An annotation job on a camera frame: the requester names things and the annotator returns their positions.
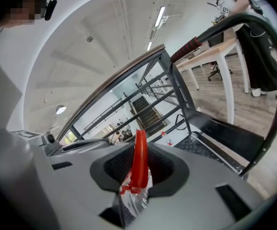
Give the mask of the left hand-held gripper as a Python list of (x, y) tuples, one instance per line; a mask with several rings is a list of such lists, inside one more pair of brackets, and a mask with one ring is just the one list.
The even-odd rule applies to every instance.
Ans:
[[(78, 140), (71, 144), (64, 145), (62, 148), (60, 148), (60, 142), (55, 139), (50, 131), (44, 134), (26, 130), (11, 131), (11, 133), (20, 136), (32, 146), (40, 147), (46, 155), (50, 155), (52, 152), (58, 149), (56, 152), (50, 155), (51, 157), (59, 155), (71, 155), (75, 153), (84, 153), (92, 150), (107, 148), (110, 146), (110, 142), (108, 141), (108, 139), (100, 138)], [(105, 142), (107, 144), (95, 144), (97, 142)]]

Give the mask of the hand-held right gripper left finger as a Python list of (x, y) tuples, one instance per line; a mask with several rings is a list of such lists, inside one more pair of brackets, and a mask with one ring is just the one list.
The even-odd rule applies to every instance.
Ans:
[(130, 171), (134, 144), (84, 148), (47, 156), (51, 199), (62, 230), (122, 230), (120, 186)]

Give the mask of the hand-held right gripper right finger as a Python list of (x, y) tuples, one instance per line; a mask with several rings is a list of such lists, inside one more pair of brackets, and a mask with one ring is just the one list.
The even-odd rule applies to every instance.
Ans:
[[(172, 196), (150, 198), (130, 230), (249, 230), (272, 205), (236, 173), (218, 161), (174, 147), (154, 144), (187, 164), (189, 177)], [(229, 186), (249, 208), (236, 220), (218, 188)]]

